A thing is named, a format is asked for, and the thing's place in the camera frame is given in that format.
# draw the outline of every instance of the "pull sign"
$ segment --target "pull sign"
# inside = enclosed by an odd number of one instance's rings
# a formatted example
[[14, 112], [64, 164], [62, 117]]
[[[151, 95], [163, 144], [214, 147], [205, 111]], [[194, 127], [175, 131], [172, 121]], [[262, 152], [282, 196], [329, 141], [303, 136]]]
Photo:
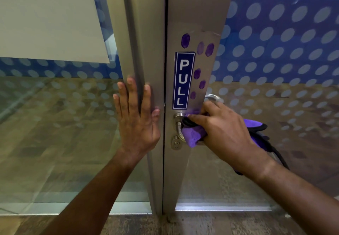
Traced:
[[194, 52], [175, 53], [173, 109], [187, 109], [194, 59]]

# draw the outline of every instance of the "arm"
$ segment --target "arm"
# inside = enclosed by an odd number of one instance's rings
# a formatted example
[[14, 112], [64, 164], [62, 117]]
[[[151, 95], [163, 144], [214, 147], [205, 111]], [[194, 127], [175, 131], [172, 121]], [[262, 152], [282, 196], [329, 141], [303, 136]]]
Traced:
[[339, 234], [339, 201], [282, 167], [252, 141], [244, 120], [222, 103], [204, 103], [210, 116], [190, 115], [207, 132], [205, 144], [256, 182], [308, 234]]
[[150, 86], [145, 85], [138, 111], [137, 87], [128, 78], [118, 83], [120, 98], [113, 95], [119, 121], [121, 148], [93, 180], [42, 232], [51, 234], [100, 234], [109, 212], [137, 163], [152, 150], [160, 138], [159, 110], [150, 112]]

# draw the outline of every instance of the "purple mark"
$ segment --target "purple mark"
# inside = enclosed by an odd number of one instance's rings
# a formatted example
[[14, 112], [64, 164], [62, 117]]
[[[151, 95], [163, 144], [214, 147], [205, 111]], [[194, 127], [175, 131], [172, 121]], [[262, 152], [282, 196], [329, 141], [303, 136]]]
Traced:
[[198, 55], [201, 55], [202, 53], [204, 53], [204, 47], [205, 47], [205, 44], [201, 41], [201, 42], [198, 44], [198, 47], [197, 47], [197, 53], [198, 53]]
[[197, 96], [197, 93], [193, 91], [191, 93], [190, 99], [195, 99], [196, 96]]
[[197, 80], [200, 77], [200, 74], [201, 74], [200, 68], [196, 69], [194, 71], [193, 78], [195, 78]]
[[188, 33], [184, 34], [181, 38], [181, 46], [187, 48], [189, 46], [189, 40], [191, 39]]
[[206, 81], [203, 80], [203, 81], [200, 82], [199, 88], [200, 88], [200, 89], [203, 89], [203, 88], [205, 87], [205, 85], [206, 85]]
[[214, 50], [214, 44], [210, 43], [207, 48], [206, 48], [206, 56], [210, 57], [213, 54], [213, 50]]

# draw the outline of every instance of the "purple smudge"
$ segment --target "purple smudge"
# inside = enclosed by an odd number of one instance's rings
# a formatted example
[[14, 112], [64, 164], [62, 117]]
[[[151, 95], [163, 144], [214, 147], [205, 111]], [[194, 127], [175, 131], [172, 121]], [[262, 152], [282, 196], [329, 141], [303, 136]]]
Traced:
[[191, 93], [190, 99], [195, 99], [196, 96], [197, 96], [197, 93], [193, 91]]
[[189, 40], [191, 39], [188, 33], [184, 34], [181, 38], [181, 46], [187, 48], [189, 46]]
[[200, 89], [203, 89], [203, 88], [205, 87], [205, 85], [206, 85], [206, 81], [203, 80], [203, 81], [200, 82], [199, 88], [200, 88]]
[[198, 55], [201, 55], [202, 53], [204, 53], [204, 47], [205, 47], [205, 44], [201, 41], [201, 42], [198, 44], [198, 47], [197, 47], [197, 53], [198, 53]]
[[200, 77], [200, 74], [201, 74], [200, 68], [196, 69], [194, 71], [193, 78], [195, 78], [197, 80]]
[[207, 48], [206, 48], [206, 56], [210, 57], [213, 54], [213, 50], [214, 50], [214, 44], [210, 43]]

